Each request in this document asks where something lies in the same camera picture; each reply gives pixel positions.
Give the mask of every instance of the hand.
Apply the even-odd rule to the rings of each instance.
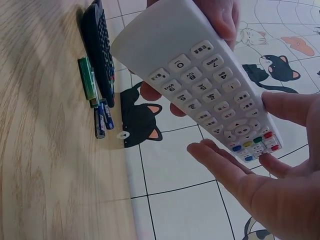
[[[274,179],[256,175],[211,140],[187,150],[272,234],[282,240],[320,240],[320,94],[264,92],[262,100],[271,114],[306,127],[309,159],[301,165],[262,155],[259,161]]]
[[[157,1],[158,0],[147,0],[147,7]],[[234,50],[239,27],[240,0],[194,0],[194,2],[208,18],[217,34]],[[142,83],[140,94],[147,101],[156,101],[161,98],[161,94],[146,82]],[[173,104],[170,104],[170,110],[178,117],[185,116],[185,114]]]

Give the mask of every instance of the play mat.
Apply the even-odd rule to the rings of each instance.
[[[125,26],[139,13],[122,14],[107,24]],[[120,30],[111,30],[111,37]],[[234,52],[257,91],[319,92],[320,0],[242,1]],[[118,138],[126,150],[138,239],[277,239],[186,151],[188,144],[213,137],[189,117],[172,115],[165,98],[145,101],[139,94],[142,80],[116,65],[123,120]],[[292,166],[304,161],[309,154],[306,130],[273,119],[284,141],[274,155]],[[269,176],[258,161],[246,166]]]

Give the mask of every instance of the blue battery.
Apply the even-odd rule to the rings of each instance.
[[[94,108],[94,126],[95,126],[95,137],[97,139],[104,139],[106,137],[105,128],[105,113],[101,104]]]
[[[100,105],[101,105],[102,109],[104,110],[104,116],[105,116],[104,120],[105,120],[106,129],[108,129],[108,130],[114,129],[115,125],[114,125],[114,121],[112,120],[112,117],[111,117],[111,112],[110,112],[107,100],[105,98],[101,99]]]

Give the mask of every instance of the wood grain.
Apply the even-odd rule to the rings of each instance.
[[[0,240],[136,240],[119,97],[97,140],[84,0],[0,0]]]

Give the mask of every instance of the green battery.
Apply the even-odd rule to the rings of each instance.
[[[95,73],[90,65],[89,59],[83,57],[78,59],[78,65],[82,80],[82,85],[85,93],[85,98],[90,101],[93,107],[98,107],[100,105],[98,91],[96,87]]]

